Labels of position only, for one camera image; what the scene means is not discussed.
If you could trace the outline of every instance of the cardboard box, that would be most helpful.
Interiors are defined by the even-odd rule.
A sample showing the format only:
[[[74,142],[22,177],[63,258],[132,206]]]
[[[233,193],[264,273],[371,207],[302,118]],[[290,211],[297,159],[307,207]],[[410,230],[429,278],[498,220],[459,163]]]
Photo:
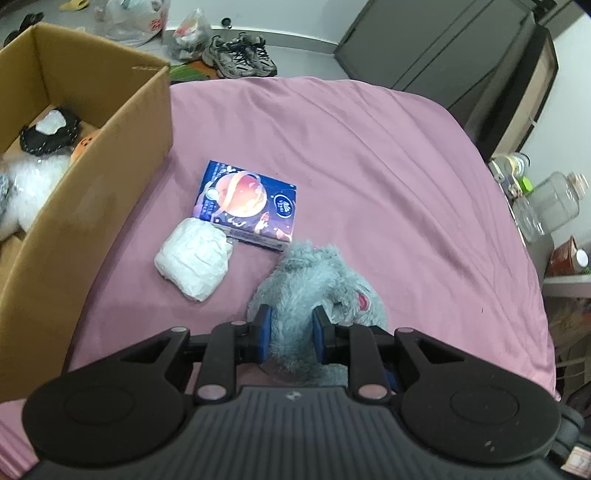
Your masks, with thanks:
[[[101,263],[172,145],[167,62],[37,24],[0,50],[0,154],[54,106],[100,132],[29,233],[0,248],[0,401],[61,373]]]
[[[293,238],[296,186],[210,160],[193,216],[227,236],[283,251]]]

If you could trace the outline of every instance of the round pad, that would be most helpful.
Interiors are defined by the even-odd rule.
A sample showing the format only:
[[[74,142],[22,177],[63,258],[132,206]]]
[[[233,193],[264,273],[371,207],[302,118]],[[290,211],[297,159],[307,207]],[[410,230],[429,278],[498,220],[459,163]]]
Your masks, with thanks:
[[[401,404],[412,434],[468,463],[499,465],[545,455],[560,424],[552,396],[506,370],[467,363],[421,371]]]
[[[22,413],[41,458],[85,467],[141,458],[183,419],[183,396],[150,365],[127,362],[58,377],[33,393]]]

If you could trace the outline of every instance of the plastic wrapper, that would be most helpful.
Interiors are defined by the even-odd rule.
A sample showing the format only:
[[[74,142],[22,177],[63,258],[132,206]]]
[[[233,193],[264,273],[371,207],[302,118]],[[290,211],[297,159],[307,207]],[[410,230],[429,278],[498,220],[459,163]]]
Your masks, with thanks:
[[[192,300],[203,301],[228,271],[233,245],[211,223],[186,218],[154,258],[156,269]]]
[[[0,241],[19,229],[28,232],[45,202],[70,166],[71,149],[36,157],[24,152],[4,155],[0,187],[8,179],[4,211],[0,216]]]
[[[168,41],[168,54],[177,60],[201,58],[201,52],[212,39],[212,28],[203,10],[196,8],[188,14]]]
[[[169,6],[170,0],[99,0],[96,33],[138,47],[162,30]]]

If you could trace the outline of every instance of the tissue pack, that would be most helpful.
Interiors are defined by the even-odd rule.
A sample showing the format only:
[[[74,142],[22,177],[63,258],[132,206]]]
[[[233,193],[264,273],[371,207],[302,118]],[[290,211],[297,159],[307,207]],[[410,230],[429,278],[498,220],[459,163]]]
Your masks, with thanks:
[[[227,236],[283,251],[293,237],[296,186],[210,160],[193,216]]]

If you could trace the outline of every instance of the sneaker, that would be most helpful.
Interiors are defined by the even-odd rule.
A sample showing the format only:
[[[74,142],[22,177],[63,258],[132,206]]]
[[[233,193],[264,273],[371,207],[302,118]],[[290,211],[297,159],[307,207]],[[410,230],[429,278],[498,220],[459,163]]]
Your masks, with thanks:
[[[257,77],[274,77],[277,75],[277,65],[271,60],[265,48],[263,37],[253,37],[246,32],[238,35],[238,41],[246,46],[246,54],[251,65],[256,70]]]
[[[227,79],[255,77],[256,70],[251,65],[246,47],[241,42],[225,43],[219,35],[203,50],[202,60],[205,65],[215,68],[217,76]]]

